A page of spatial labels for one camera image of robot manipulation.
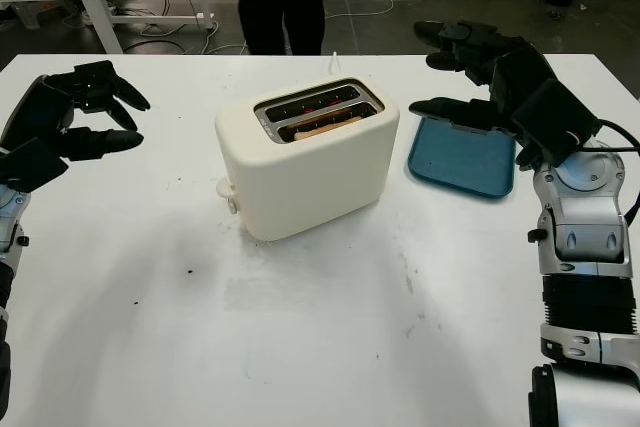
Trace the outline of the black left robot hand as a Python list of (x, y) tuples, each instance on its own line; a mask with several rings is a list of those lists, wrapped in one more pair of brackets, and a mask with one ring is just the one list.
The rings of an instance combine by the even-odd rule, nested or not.
[[(43, 141), (70, 161), (100, 159), (133, 149), (143, 135), (126, 108), (150, 109), (150, 103), (120, 77), (113, 64), (81, 64), (68, 73), (42, 75), (34, 80), (9, 117), (1, 134), (1, 148), (11, 152), (32, 139)], [(93, 131), (71, 126), (74, 112), (106, 113), (119, 128)]]

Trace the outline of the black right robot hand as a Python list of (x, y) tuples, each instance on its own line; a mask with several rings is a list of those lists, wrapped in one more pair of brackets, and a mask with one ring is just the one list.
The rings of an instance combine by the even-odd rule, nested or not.
[(475, 85), (489, 87), (487, 101), (434, 97), (409, 106), (413, 114), (446, 121), (456, 128), (520, 136), (522, 129), (512, 120), (513, 113), (545, 81), (556, 77), (535, 46), (519, 36), (504, 36), (495, 26), (419, 21), (414, 24), (414, 33), (435, 49), (426, 57), (428, 67), (462, 72)]

